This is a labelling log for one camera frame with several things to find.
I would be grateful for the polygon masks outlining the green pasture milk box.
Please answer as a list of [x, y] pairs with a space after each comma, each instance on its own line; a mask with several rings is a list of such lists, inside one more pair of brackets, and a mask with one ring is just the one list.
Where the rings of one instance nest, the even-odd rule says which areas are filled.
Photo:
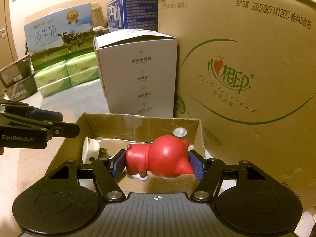
[[91, 3], [66, 8], [24, 25], [35, 71], [91, 51], [94, 31]]

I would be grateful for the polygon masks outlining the green tissue pack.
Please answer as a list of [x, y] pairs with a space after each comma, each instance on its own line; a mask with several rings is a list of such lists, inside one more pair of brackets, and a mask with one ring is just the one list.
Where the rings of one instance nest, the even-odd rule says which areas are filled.
[[94, 52], [63, 60], [38, 71], [35, 82], [43, 97], [99, 78]]

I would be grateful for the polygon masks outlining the wooden door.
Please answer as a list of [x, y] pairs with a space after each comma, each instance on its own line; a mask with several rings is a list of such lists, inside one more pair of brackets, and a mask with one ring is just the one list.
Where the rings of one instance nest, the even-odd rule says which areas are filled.
[[2, 69], [18, 57], [11, 28], [9, 0], [1, 0], [0, 9], [0, 67]]

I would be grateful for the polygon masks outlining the upper black food tray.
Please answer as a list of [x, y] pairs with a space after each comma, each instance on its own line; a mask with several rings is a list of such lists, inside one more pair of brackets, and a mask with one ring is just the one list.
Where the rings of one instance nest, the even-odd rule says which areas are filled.
[[1, 82], [5, 88], [8, 88], [20, 80], [31, 75], [32, 64], [29, 55], [25, 55], [19, 60], [15, 60], [3, 69], [1, 69]]

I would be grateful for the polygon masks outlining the small brown cardboard box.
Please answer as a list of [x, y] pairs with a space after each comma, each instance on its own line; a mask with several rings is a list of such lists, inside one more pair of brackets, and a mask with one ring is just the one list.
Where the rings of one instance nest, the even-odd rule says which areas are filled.
[[92, 12], [93, 27], [97, 27], [97, 26], [105, 27], [107, 22], [103, 14], [102, 6], [97, 2], [91, 3], [91, 12]]

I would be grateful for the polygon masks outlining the lower black food tray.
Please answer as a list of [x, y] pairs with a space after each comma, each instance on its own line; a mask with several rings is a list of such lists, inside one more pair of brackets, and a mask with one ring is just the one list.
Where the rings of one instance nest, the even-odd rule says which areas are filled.
[[34, 76], [35, 72], [7, 89], [4, 89], [3, 93], [7, 95], [9, 100], [15, 102], [19, 102], [34, 95], [38, 91]]

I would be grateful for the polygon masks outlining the white humidifier box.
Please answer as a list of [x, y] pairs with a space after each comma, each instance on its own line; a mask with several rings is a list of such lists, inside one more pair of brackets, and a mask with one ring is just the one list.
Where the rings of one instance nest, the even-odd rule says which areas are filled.
[[96, 37], [94, 49], [111, 113], [173, 116], [176, 37], [122, 29]]

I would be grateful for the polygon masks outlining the large brown cardboard box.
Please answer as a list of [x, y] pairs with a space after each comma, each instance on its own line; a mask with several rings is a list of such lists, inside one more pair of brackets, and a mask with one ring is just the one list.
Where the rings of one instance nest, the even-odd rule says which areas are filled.
[[178, 38], [176, 116], [315, 214], [315, 0], [159, 0], [159, 30]]

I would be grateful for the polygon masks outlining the blue milk carton box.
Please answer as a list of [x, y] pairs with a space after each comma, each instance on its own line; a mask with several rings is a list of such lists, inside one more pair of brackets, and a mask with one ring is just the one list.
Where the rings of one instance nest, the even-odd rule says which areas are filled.
[[158, 0], [112, 0], [106, 5], [110, 32], [121, 29], [158, 31]]

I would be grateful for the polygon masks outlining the white plug adapter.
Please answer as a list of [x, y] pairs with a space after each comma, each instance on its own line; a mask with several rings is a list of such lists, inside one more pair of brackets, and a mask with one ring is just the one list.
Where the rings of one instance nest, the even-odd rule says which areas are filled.
[[104, 157], [106, 152], [107, 150], [105, 148], [100, 147], [98, 140], [85, 137], [82, 150], [83, 164], [91, 164], [92, 161], [100, 157], [100, 154], [101, 157]]

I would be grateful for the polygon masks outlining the red cat figurine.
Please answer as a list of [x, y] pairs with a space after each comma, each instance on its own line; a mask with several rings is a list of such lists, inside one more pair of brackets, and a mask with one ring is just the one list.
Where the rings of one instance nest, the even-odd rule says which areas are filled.
[[162, 179], [193, 174], [189, 162], [189, 141], [164, 135], [148, 144], [126, 147], [126, 173], [131, 179], [148, 180], [147, 172]]

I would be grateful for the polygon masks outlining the open shallow cardboard box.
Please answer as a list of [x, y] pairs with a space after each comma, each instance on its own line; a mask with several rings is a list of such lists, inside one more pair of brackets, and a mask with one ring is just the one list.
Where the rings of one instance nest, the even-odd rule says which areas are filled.
[[[67, 160], [82, 164], [82, 150], [85, 137], [99, 139], [100, 146], [106, 149], [105, 157], [109, 158], [125, 149], [130, 142], [150, 143], [162, 135], [173, 135], [179, 127], [187, 130], [183, 137], [190, 147], [200, 155], [205, 154], [201, 122], [198, 119], [157, 118], [120, 114], [84, 113], [77, 120], [80, 133], [75, 138], [66, 138], [48, 166], [51, 172]], [[190, 195], [198, 185], [194, 175], [182, 175], [165, 180], [149, 173], [149, 179], [142, 182], [122, 175], [118, 185], [125, 192], [134, 193], [187, 193]]]

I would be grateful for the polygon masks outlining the black food tray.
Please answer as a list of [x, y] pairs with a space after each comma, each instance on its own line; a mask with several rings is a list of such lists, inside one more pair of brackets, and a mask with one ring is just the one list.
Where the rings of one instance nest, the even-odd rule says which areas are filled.
[[32, 64], [29, 55], [25, 55], [19, 60], [15, 60], [3, 69], [1, 69], [1, 82], [5, 88], [8, 88], [20, 80], [31, 75]]
[[3, 93], [7, 95], [9, 100], [15, 102], [19, 102], [34, 95], [38, 91], [34, 76], [35, 72], [7, 89], [4, 89]]

